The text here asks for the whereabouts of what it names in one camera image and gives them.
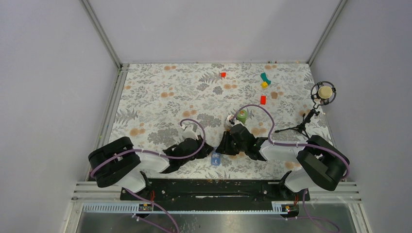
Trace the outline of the green pill bottle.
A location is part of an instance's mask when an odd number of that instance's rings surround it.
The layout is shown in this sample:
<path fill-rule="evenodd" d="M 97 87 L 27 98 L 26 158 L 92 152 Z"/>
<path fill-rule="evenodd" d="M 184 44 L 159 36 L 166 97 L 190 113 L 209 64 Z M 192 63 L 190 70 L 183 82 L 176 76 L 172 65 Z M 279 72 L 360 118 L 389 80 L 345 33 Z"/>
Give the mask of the green pill bottle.
<path fill-rule="evenodd" d="M 240 110 L 236 116 L 236 119 L 240 121 L 243 125 L 246 123 L 247 118 L 248 118 L 248 112 L 246 109 Z"/>

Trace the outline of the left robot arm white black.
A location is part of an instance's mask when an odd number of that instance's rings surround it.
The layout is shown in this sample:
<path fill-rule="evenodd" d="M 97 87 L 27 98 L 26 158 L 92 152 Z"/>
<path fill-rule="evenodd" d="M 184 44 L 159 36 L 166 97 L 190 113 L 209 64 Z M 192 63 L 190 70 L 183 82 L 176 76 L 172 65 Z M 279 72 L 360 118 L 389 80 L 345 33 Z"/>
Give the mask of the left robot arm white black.
<path fill-rule="evenodd" d="M 143 200 L 151 192 L 144 171 L 173 173 L 189 161 L 206 158 L 213 150 L 200 135 L 197 139 L 186 138 L 162 152 L 135 149 L 131 139 L 124 136 L 89 154 L 90 176 L 99 188 L 124 187 Z"/>

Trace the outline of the white cap pill bottle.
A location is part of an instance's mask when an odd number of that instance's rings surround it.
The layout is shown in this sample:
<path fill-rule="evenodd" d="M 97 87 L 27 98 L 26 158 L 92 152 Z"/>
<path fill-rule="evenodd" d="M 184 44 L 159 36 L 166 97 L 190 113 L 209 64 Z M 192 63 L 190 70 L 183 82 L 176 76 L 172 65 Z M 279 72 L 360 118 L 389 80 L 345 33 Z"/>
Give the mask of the white cap pill bottle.
<path fill-rule="evenodd" d="M 234 125 L 236 125 L 236 119 L 234 115 L 228 115 L 224 121 L 224 127 L 229 131 Z"/>

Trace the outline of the blue weekly pill organizer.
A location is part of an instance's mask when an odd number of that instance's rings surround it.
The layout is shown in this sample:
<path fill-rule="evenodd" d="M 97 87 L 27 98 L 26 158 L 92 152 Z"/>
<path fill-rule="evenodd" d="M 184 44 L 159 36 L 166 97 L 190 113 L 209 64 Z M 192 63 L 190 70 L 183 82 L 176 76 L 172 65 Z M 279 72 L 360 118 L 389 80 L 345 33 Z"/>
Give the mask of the blue weekly pill organizer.
<path fill-rule="evenodd" d="M 219 166 L 221 164 L 222 155 L 220 153 L 213 153 L 211 155 L 211 165 Z"/>

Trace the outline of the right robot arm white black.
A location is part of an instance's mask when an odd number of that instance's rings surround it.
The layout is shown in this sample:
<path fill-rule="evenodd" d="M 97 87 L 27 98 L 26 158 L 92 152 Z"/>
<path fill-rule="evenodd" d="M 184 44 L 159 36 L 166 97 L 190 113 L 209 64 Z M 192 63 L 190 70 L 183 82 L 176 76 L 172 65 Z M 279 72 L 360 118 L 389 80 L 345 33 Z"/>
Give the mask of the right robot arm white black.
<path fill-rule="evenodd" d="M 287 172 L 279 183 L 279 195 L 285 200 L 316 186 L 334 191 L 350 168 L 349 160 L 318 135 L 306 142 L 272 141 L 268 137 L 255 137 L 241 124 L 223 133 L 216 152 L 231 156 L 243 152 L 256 161 L 282 160 L 300 164 L 299 170 Z"/>

